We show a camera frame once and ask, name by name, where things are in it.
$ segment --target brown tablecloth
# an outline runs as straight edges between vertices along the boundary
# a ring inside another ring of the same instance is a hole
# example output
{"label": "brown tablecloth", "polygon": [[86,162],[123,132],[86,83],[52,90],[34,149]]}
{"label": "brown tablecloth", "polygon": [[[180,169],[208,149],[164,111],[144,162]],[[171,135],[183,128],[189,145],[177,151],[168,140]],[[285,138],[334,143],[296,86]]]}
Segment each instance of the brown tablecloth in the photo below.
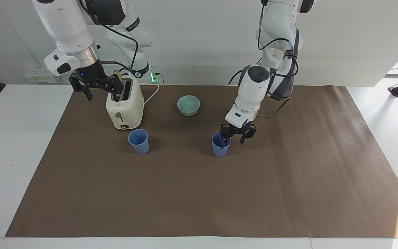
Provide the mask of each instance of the brown tablecloth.
{"label": "brown tablecloth", "polygon": [[[176,107],[188,94],[201,100],[190,118]],[[398,180],[344,87],[295,87],[223,158],[211,136],[237,87],[161,86],[144,156],[113,127],[106,93],[93,95],[71,97],[7,237],[398,238]]]}

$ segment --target white tabletop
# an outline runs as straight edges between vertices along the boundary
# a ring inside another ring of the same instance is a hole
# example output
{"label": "white tabletop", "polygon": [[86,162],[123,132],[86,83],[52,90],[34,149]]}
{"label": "white tabletop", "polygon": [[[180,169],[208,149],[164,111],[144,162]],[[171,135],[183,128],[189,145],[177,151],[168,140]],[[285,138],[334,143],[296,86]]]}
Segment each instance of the white tabletop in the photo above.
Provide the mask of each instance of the white tabletop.
{"label": "white tabletop", "polygon": [[[398,99],[384,79],[349,88],[398,176]],[[398,248],[393,239],[314,238],[3,238],[70,99],[69,85],[8,85],[0,93],[0,248]]]}

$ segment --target cup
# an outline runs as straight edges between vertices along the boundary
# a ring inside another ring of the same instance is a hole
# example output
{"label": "cup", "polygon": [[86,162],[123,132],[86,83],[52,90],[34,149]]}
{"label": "cup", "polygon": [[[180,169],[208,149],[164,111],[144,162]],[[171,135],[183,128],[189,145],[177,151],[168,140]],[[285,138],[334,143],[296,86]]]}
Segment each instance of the cup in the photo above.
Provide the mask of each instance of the cup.
{"label": "cup", "polygon": [[177,107],[182,115],[190,117],[196,115],[200,107],[200,101],[195,96],[183,96],[177,101]]}
{"label": "cup", "polygon": [[143,155],[150,150],[148,144],[148,133],[143,129],[137,129],[128,135],[128,142],[137,153]]}
{"label": "cup", "polygon": [[223,138],[221,138],[221,133],[216,132],[211,138],[211,143],[213,144],[213,153],[217,157],[225,156],[228,151],[229,146],[231,145],[231,138],[229,138],[228,143],[225,144]]}

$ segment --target blue cup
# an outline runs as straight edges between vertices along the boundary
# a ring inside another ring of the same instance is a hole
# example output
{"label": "blue cup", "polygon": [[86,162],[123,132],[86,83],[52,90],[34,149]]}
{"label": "blue cup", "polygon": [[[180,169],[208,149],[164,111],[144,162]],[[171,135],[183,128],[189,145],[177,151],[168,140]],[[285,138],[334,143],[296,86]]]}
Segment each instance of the blue cup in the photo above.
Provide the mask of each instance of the blue cup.
{"label": "blue cup", "polygon": [[228,140],[228,143],[225,144],[223,138],[221,138],[221,133],[217,132],[211,138],[211,142],[213,144],[213,153],[217,157],[225,156],[228,151],[229,146],[231,145],[231,138]]}
{"label": "blue cup", "polygon": [[150,150],[148,144],[148,133],[143,129],[137,129],[130,132],[128,135],[128,142],[136,150],[137,153],[143,155]]}

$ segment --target green bowl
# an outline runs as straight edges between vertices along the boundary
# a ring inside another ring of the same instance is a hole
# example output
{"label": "green bowl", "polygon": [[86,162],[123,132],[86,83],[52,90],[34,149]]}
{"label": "green bowl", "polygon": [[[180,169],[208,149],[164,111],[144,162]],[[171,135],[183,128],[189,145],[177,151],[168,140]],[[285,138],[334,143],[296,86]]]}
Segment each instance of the green bowl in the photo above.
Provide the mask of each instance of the green bowl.
{"label": "green bowl", "polygon": [[177,107],[182,115],[190,117],[194,116],[200,107],[200,101],[195,96],[183,96],[177,101]]}

